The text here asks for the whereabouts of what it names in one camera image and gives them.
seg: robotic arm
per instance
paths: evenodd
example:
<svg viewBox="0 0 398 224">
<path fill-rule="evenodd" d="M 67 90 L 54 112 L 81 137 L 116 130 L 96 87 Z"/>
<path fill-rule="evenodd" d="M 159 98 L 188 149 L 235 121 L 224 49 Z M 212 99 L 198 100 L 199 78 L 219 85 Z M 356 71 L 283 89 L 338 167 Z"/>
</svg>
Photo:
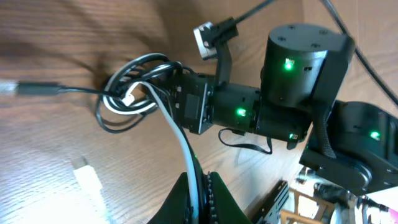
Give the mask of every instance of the robotic arm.
<svg viewBox="0 0 398 224">
<path fill-rule="evenodd" d="M 271 2 L 266 1 L 247 14 Z M 355 46 L 331 3 L 323 2 L 343 33 L 310 24 L 289 24 L 272 30 L 260 89 L 229 83 L 232 61 L 227 41 L 238 35 L 236 24 L 241 18 L 229 18 L 216 25 L 207 22 L 194 29 L 203 60 L 218 59 L 216 75 L 182 74 L 169 82 L 167 89 L 175 96 L 177 119 L 191 133 L 201 134 L 217 124 L 235 133 L 249 132 L 286 141 L 287 149 L 304 141 L 313 123 L 301 164 L 355 195 L 395 187 L 397 118 L 369 103 L 336 100 L 353 54 L 397 103 L 396 96 Z M 241 220 L 242 213 L 231 202 L 226 187 L 223 191 L 228 199 L 218 198 L 219 192 L 209 192 L 206 186 L 223 185 L 217 173 L 208 175 L 203 183 L 203 204 L 207 208 L 200 221 L 250 223 Z M 229 207 L 230 218 L 241 221 L 222 218 L 225 207 Z"/>
<path fill-rule="evenodd" d="M 234 147 L 272 154 L 271 138 L 285 141 L 287 149 L 294 149 L 305 140 L 313 123 L 301 164 L 355 195 L 396 187 L 398 119 L 369 103 L 336 100 L 354 53 L 396 105 L 398 99 L 355 46 L 329 0 L 322 1 L 342 34 L 310 24 L 276 27 L 268 36 L 261 88 L 229 83 L 232 59 L 227 42 L 238 35 L 236 25 L 273 1 L 264 1 L 237 19 L 229 18 L 215 25 L 207 22 L 194 29 L 202 58 L 218 60 L 215 75 L 183 73 L 183 69 L 189 68 L 170 62 L 163 54 L 149 54 L 125 64 L 110 78 L 104 91 L 58 83 L 3 81 L 0 94 L 53 96 L 85 92 L 100 95 L 96 119 L 111 133 L 133 128 L 156 110 L 157 104 L 181 142 L 187 173 L 179 177 L 149 223 L 276 222 L 275 213 L 272 216 L 265 210 L 258 213 L 256 220 L 248 220 L 220 176 L 216 172 L 203 174 L 183 128 L 202 134 L 217 124 L 237 134 L 265 136 L 271 151 L 252 144 Z M 154 60 L 164 64 L 152 70 L 140 67 Z M 150 90 L 152 98 L 132 103 L 135 99 L 131 92 L 139 83 Z M 141 114 L 142 117 L 124 129 L 110 129 L 100 115 L 100 103 L 115 113 Z M 281 183 L 280 189 L 287 189 L 287 184 Z M 286 193 L 277 191 L 273 197 L 273 201 L 283 202 Z"/>
</svg>

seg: wire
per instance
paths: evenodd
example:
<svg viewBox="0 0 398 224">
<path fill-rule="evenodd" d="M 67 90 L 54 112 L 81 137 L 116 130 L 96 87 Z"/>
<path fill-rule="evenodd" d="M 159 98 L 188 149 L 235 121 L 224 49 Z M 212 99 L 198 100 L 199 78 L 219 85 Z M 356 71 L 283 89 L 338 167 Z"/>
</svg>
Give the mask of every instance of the wire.
<svg viewBox="0 0 398 224">
<path fill-rule="evenodd" d="M 346 25 L 344 24 L 343 20 L 337 13 L 336 8 L 332 5 L 332 3 L 329 0 L 322 0 L 322 3 L 325 5 L 325 7 L 328 9 L 330 15 L 332 18 L 335 20 L 339 28 L 344 34 L 351 35 L 348 32 L 348 29 Z M 361 49 L 359 49 L 358 46 L 355 48 L 355 54 L 358 57 L 358 59 L 361 61 L 365 69 L 368 71 L 370 76 L 376 81 L 376 83 L 379 85 L 379 87 L 384 91 L 384 93 L 398 106 L 398 97 L 397 95 L 387 86 L 387 84 L 384 82 L 384 80 L 377 74 L 375 69 L 370 65 L 369 61 L 366 59 L 366 57 L 363 55 Z"/>
<path fill-rule="evenodd" d="M 190 203 L 191 203 L 191 207 L 193 208 L 192 223 L 197 224 L 199 222 L 199 219 L 198 219 L 198 215 L 199 215 L 198 186 L 197 186 L 197 180 L 196 180 L 196 176 L 195 176 L 195 169 L 194 169 L 193 161 L 192 161 L 192 155 L 190 153 L 188 142 L 184 138 L 184 135 L 182 134 L 182 132 L 179 129 L 179 127 L 177 126 L 177 124 L 173 121 L 172 117 L 168 114 L 166 107 L 164 106 L 162 100 L 159 98 L 159 96 L 153 89 L 152 85 L 147 82 L 140 82 L 140 84 L 143 84 L 146 87 L 148 87 L 149 91 L 152 93 L 152 96 L 154 97 L 155 101 L 157 102 L 158 107 L 163 112 L 163 115 L 164 115 L 166 121 L 168 122 L 168 124 L 172 128 L 174 134 L 178 138 L 178 141 L 180 142 L 182 152 L 184 155 L 184 159 L 185 159 L 185 165 L 187 167 Z"/>
<path fill-rule="evenodd" d="M 235 24 L 238 24 L 242 22 L 243 20 L 247 19 L 248 17 L 253 16 L 255 13 L 259 12 L 261 9 L 267 7 L 269 4 L 273 3 L 276 0 L 266 0 L 262 3 L 260 3 L 258 6 L 254 7 L 247 13 L 243 14 L 242 16 L 239 16 L 237 19 L 234 20 Z"/>
<path fill-rule="evenodd" d="M 150 70 L 140 70 L 138 77 L 130 74 L 131 71 L 137 71 L 138 66 L 142 66 L 147 62 L 152 62 L 155 60 L 160 60 L 164 63 Z M 104 90 L 110 92 L 121 92 L 123 93 L 123 97 L 127 98 L 136 86 L 134 83 L 147 81 L 160 75 L 171 74 L 173 71 L 177 71 L 178 73 L 181 72 L 182 69 L 183 67 L 180 62 L 170 62 L 164 54 L 147 54 L 137 59 L 131 60 L 121 67 L 117 72 L 115 72 L 109 79 L 109 82 L 106 84 Z M 140 114 L 156 106 L 156 103 L 152 101 L 148 101 L 143 105 L 128 105 L 125 104 L 123 100 L 117 100 L 108 96 L 104 96 L 102 101 L 107 109 L 113 113 L 122 115 Z"/>
<path fill-rule="evenodd" d="M 173 108 L 171 105 L 171 95 L 167 90 L 163 90 L 160 87 L 155 86 L 153 83 L 148 82 L 150 85 L 152 85 L 153 88 L 155 88 L 157 91 L 161 92 L 163 95 L 166 96 L 166 101 L 167 101 L 167 105 L 169 106 L 169 114 L 172 117 L 172 119 L 174 120 L 174 113 L 173 113 Z"/>
<path fill-rule="evenodd" d="M 255 151 L 257 151 L 257 152 L 261 152 L 261 153 L 264 153 L 264 154 L 267 154 L 267 155 L 271 155 L 271 154 L 272 154 L 272 143 L 271 143 L 271 139 L 270 139 L 270 138 L 267 138 L 267 144 L 268 144 L 268 147 L 269 147 L 269 151 L 266 151 L 266 150 L 263 149 L 262 147 L 257 146 L 257 145 L 255 145 L 255 144 L 248 144 L 248 143 L 242 143 L 242 144 L 228 144 L 228 143 L 225 143 L 225 142 L 222 140 L 222 138 L 221 138 L 221 133 L 223 133 L 223 131 L 232 131 L 233 133 L 235 133 L 235 134 L 240 134 L 240 135 L 243 135 L 244 132 L 242 132 L 242 131 L 237 131 L 237 130 L 234 130 L 234 129 L 231 129 L 231 128 L 223 128 L 223 129 L 221 129 L 221 130 L 218 132 L 218 139 L 221 141 L 221 143 L 223 143 L 223 144 L 226 145 L 226 146 L 229 146 L 229 147 L 238 147 L 238 148 L 244 148 L 244 149 L 252 149 L 252 150 L 255 150 Z"/>
<path fill-rule="evenodd" d="M 195 72 L 192 70 L 192 68 L 190 68 L 190 67 L 188 67 L 186 65 L 184 65 L 182 68 L 185 69 L 185 70 L 188 70 L 188 72 L 190 72 L 192 74 L 195 74 Z"/>
</svg>

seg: wooden table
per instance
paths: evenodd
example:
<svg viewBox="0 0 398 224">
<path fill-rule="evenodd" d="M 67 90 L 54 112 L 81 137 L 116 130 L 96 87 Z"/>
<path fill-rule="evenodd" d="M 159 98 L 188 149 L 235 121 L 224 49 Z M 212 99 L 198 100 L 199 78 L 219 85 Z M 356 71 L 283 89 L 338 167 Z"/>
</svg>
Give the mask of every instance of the wooden table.
<svg viewBox="0 0 398 224">
<path fill-rule="evenodd" d="M 127 60 L 149 52 L 215 73 L 215 62 L 200 58 L 193 28 L 236 17 L 259 2 L 1 1 L 0 78 L 99 88 Z M 231 83 L 260 85 L 268 32 L 302 22 L 302 8 L 301 1 L 279 0 L 238 25 L 239 37 L 229 43 Z M 106 133 L 93 116 L 94 101 L 80 93 L 0 99 L 1 223 L 82 222 L 86 201 L 71 165 L 81 156 L 95 168 L 116 223 L 146 223 L 158 211 L 185 171 L 174 134 L 160 111 L 126 133 Z M 217 138 L 220 128 L 188 138 L 203 170 L 219 172 L 246 213 L 279 179 L 292 180 L 301 168 L 303 144 L 288 151 L 273 141 L 274 154 L 265 156 L 225 147 Z M 264 137 L 224 135 L 227 142 L 266 147 Z"/>
</svg>

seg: green led light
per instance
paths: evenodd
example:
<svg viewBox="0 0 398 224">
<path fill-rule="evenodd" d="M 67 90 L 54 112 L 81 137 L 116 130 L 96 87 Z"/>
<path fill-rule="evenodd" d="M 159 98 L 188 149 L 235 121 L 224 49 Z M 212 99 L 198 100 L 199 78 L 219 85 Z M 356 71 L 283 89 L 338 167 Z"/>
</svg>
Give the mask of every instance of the green led light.
<svg viewBox="0 0 398 224">
<path fill-rule="evenodd" d="M 293 68 L 293 65 L 291 63 L 285 63 L 286 70 L 291 70 L 292 68 Z"/>
<path fill-rule="evenodd" d="M 377 131 L 372 131 L 371 138 L 380 141 L 380 133 L 378 133 Z"/>
<path fill-rule="evenodd" d="M 242 108 L 238 108 L 236 110 L 236 114 L 238 114 L 239 116 L 246 116 L 246 110 L 242 109 Z"/>
<path fill-rule="evenodd" d="M 286 71 L 290 71 L 293 69 L 294 60 L 289 58 L 285 59 L 284 68 Z"/>
</svg>

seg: screw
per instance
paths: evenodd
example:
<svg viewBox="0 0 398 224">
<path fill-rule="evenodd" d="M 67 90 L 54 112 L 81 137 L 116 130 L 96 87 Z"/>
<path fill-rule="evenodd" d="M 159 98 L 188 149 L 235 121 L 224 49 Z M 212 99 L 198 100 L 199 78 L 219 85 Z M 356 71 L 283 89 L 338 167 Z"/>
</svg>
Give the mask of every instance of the screw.
<svg viewBox="0 0 398 224">
<path fill-rule="evenodd" d="M 313 47 L 313 48 L 319 48 L 320 46 L 321 46 L 320 44 L 316 44 L 316 43 L 311 44 L 311 47 Z"/>
<path fill-rule="evenodd" d="M 327 30 L 320 30 L 319 34 L 320 35 L 327 35 L 328 31 Z"/>
</svg>

